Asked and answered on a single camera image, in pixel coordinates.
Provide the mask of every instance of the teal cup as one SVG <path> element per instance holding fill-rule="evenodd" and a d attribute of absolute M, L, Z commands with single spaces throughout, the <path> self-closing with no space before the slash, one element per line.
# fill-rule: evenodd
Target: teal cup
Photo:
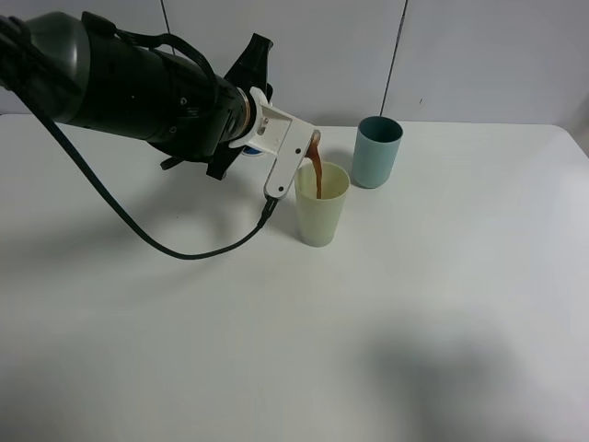
<path fill-rule="evenodd" d="M 387 182 L 402 136 L 400 124 L 387 117 L 363 119 L 353 150 L 353 181 L 366 189 L 375 189 Z"/>

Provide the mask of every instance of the table surface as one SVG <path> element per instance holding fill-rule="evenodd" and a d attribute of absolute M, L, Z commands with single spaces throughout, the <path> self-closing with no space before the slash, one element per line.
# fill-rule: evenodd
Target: table surface
<path fill-rule="evenodd" d="M 553 126 L 403 123 L 388 183 L 336 238 L 294 190 L 243 248 L 152 250 L 30 116 L 0 119 L 3 440 L 586 441 L 589 160 Z M 271 158 L 226 180 L 64 128 L 184 252 L 255 225 Z M 353 128 L 323 128 L 348 168 Z"/>

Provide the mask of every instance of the white wall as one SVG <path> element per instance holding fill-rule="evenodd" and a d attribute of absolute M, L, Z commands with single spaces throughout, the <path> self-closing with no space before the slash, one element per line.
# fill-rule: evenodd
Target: white wall
<path fill-rule="evenodd" d="M 172 32 L 224 74 L 252 32 L 274 42 L 273 103 L 316 124 L 380 111 L 401 0 L 167 0 Z"/>
<path fill-rule="evenodd" d="M 588 18 L 586 0 L 410 0 L 385 114 L 444 122 L 582 121 Z"/>

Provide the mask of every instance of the pouring liquid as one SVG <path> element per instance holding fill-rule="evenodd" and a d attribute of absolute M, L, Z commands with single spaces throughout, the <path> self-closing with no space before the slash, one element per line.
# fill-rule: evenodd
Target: pouring liquid
<path fill-rule="evenodd" d="M 317 199 L 321 199 L 321 182 L 323 181 L 323 169 L 321 168 L 321 158 L 319 157 L 318 143 L 313 143 L 306 151 L 306 157 L 313 163 L 317 183 Z"/>

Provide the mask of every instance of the cup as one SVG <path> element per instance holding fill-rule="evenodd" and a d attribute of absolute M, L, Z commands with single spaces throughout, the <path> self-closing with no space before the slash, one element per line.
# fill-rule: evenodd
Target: cup
<path fill-rule="evenodd" d="M 350 188 L 350 177 L 337 164 L 321 163 L 323 181 L 322 198 L 317 198 L 317 182 L 312 164 L 305 164 L 294 177 L 296 216 L 299 232 L 305 244 L 324 247 L 335 235 L 341 208 Z"/>
<path fill-rule="evenodd" d="M 358 125 L 352 179 L 366 189 L 387 182 L 393 169 L 403 128 L 387 117 L 368 117 Z"/>

